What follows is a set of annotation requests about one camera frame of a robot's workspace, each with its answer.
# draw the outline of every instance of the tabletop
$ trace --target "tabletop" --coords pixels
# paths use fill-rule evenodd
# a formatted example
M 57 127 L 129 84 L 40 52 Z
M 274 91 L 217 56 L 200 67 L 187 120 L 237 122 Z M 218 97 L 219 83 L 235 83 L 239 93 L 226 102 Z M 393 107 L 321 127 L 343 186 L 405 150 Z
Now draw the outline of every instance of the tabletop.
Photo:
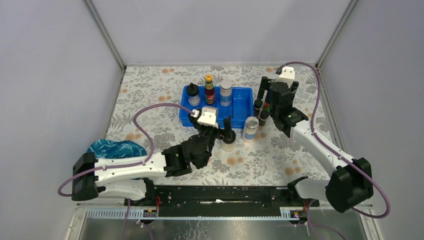
M 311 117 L 317 99 L 314 72 L 306 66 L 293 65 L 299 88 L 293 106 Z M 183 87 L 203 85 L 203 77 L 213 75 L 214 84 L 229 80 L 233 86 L 249 87 L 256 99 L 262 76 L 275 78 L 276 66 L 129 66 L 125 71 L 113 110 L 106 139 L 131 140 L 147 152 L 147 138 L 132 123 L 134 114 L 157 103 L 181 103 Z M 161 152 L 197 134 L 193 127 L 182 126 L 176 107 L 160 107 L 138 117 L 138 123 L 152 137 L 154 152 Z M 321 104 L 315 126 L 330 138 L 329 123 Z M 301 177 L 328 179 L 323 167 L 297 142 L 278 131 L 272 119 L 260 127 L 253 143 L 244 143 L 242 129 L 236 132 L 235 149 L 223 151 L 217 140 L 206 167 L 178 177 L 153 177 L 155 185 L 237 185 L 285 186 Z

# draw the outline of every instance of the table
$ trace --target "table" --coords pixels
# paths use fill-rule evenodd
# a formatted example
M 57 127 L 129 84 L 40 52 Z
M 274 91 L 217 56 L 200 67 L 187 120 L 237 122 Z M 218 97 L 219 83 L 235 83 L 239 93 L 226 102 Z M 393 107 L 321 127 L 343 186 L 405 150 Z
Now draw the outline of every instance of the table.
M 294 65 L 295 80 L 300 83 L 293 105 L 311 117 L 317 98 L 314 72 Z M 129 66 L 111 116 L 106 139 L 131 140 L 150 151 L 147 138 L 134 126 L 132 117 L 156 103 L 181 103 L 182 91 L 190 83 L 203 85 L 203 77 L 212 74 L 214 84 L 230 80 L 233 86 L 250 87 L 256 99 L 262 76 L 274 78 L 276 66 Z M 193 127 L 183 127 L 179 109 L 161 107 L 138 117 L 139 124 L 154 141 L 155 152 L 162 151 L 197 134 Z M 316 127 L 330 138 L 329 123 L 321 104 L 316 113 Z M 225 152 L 216 141 L 206 167 L 179 177 L 151 178 L 155 185 L 238 185 L 285 186 L 301 177 L 328 179 L 323 167 L 298 143 L 278 131 L 272 119 L 259 129 L 253 143 L 244 143 L 242 129 L 235 129 L 235 149 Z

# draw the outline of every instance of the gray wall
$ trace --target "gray wall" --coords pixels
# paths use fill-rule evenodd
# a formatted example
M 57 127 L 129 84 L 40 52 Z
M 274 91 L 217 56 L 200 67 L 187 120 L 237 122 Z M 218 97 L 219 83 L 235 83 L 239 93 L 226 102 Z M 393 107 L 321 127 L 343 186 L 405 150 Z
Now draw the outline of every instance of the gray wall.
M 128 65 L 318 60 L 349 0 L 94 0 Z
M 120 70 L 81 0 L 2 1 L 0 56 L 0 239 L 63 239 L 76 204 L 57 188 L 102 135 Z
M 347 150 L 390 199 L 385 240 L 423 238 L 423 11 L 422 0 L 359 1 L 322 68 Z

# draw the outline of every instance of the blue plastic bin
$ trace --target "blue plastic bin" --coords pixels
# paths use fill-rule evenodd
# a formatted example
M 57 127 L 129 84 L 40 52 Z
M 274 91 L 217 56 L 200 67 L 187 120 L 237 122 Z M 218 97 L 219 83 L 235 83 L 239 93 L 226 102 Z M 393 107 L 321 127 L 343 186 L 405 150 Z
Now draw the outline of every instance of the blue plastic bin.
M 253 116 L 253 91 L 250 87 L 233 87 L 232 88 L 232 101 L 229 106 L 221 106 L 220 104 L 220 87 L 215 87 L 215 102 L 213 104 L 206 104 L 205 102 L 205 87 L 198 86 L 200 95 L 200 104 L 198 106 L 191 106 L 189 104 L 189 96 L 187 95 L 187 86 L 182 91 L 181 105 L 193 110 L 201 109 L 204 106 L 218 108 L 218 118 L 220 128 L 224 128 L 224 119 L 231 115 L 231 127 L 242 129 L 245 127 L 245 121 L 248 117 Z M 179 118 L 184 127 L 193 127 L 189 120 L 189 114 L 184 111 L 179 111 Z

